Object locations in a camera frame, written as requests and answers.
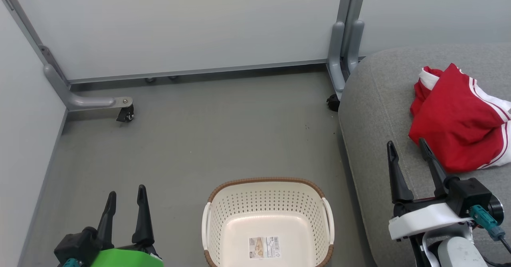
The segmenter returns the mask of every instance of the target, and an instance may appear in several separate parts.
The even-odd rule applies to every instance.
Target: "caster wheel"
[[[133,120],[133,118],[135,118],[135,109],[133,105],[130,105],[129,107],[121,108],[119,116],[117,116],[117,121],[130,122]]]
[[[337,112],[339,110],[339,99],[337,98],[337,94],[332,94],[328,99],[327,99],[327,105],[328,105],[328,108],[331,110],[331,111],[334,111],[334,112]]]

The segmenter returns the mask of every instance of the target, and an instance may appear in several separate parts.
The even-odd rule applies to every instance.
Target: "white stripe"
[[[436,82],[438,81],[439,77],[431,74],[422,68],[422,71],[418,74],[418,77],[420,79],[420,82],[429,90],[432,90],[433,87],[435,87]]]
[[[509,118],[511,118],[511,114],[509,113],[509,109],[511,109],[511,102],[502,100],[500,98],[496,98],[495,96],[490,96],[487,93],[485,93],[478,85],[477,80],[473,79],[469,76],[469,89],[470,92],[476,98],[479,98],[484,103],[489,105],[497,114],[502,118],[503,122],[509,121]]]
[[[481,165],[480,167],[478,167],[478,169],[482,169],[482,168],[486,168],[486,167],[491,167],[491,166],[495,166],[498,161],[495,161],[497,158],[499,158],[500,156],[502,156],[502,154],[504,153],[504,151],[506,150],[506,147],[508,147],[509,145],[509,136],[507,137],[507,142],[506,142],[506,133],[507,134],[510,134],[509,132],[507,132],[506,128],[505,128],[506,124],[504,123],[503,125],[500,126],[500,131],[502,132],[502,149],[500,150],[500,153],[497,154],[497,156],[495,156],[494,158],[492,158],[489,163],[486,163],[486,164],[483,164]]]
[[[502,155],[502,157],[499,158],[496,162],[493,162],[492,164],[489,164],[486,166],[483,165],[480,168],[486,168],[486,167],[491,167],[491,166],[501,166],[501,165],[511,162],[511,136],[509,136],[511,134],[511,125],[508,123],[507,129],[504,128],[504,125],[502,125],[502,130],[503,130],[502,138],[503,138],[503,140],[506,140],[506,134],[507,134],[507,142],[504,142],[504,147],[503,147],[502,151],[500,152],[500,154],[498,156],[495,156],[495,158],[498,158],[505,150],[504,155]]]

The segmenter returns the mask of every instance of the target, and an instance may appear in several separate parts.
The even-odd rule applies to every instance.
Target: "white plastic basket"
[[[202,246],[211,267],[324,267],[334,234],[325,195],[299,178],[224,183],[202,215]]]

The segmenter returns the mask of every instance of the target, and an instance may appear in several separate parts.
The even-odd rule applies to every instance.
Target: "gray sofa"
[[[450,63],[478,79],[478,85],[488,94],[511,101],[511,43],[424,45],[378,52],[359,63],[347,80],[340,100],[339,122],[367,239],[379,267],[415,265],[409,241],[392,241],[388,232],[393,205],[386,143],[394,142],[405,180],[415,198],[433,196],[427,163],[408,137],[412,122],[409,108],[420,69],[425,65],[445,69]],[[511,209],[511,164],[460,177],[477,178],[501,200],[504,210]],[[506,238],[511,237],[509,216],[502,224]],[[483,229],[474,231],[474,242],[490,260],[511,261],[502,243],[493,242]]]

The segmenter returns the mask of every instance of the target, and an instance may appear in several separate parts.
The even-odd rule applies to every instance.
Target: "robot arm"
[[[117,195],[110,192],[97,230],[86,227],[82,232],[67,234],[55,248],[59,267],[163,267],[153,243],[153,225],[144,185],[139,186],[137,227],[132,245],[115,248],[112,244],[112,225]]]
[[[476,178],[460,180],[457,176],[447,176],[423,138],[419,146],[435,185],[432,198],[414,198],[399,167],[394,144],[391,141],[387,143],[394,203],[394,216],[389,220],[391,238],[410,240],[418,267],[486,266],[484,257],[473,245],[472,229],[476,225],[484,227],[493,240],[505,243],[505,233],[499,227],[504,220],[502,204]],[[443,236],[449,239],[427,245],[428,239]],[[460,250],[469,254],[462,257],[470,264],[457,255]]]

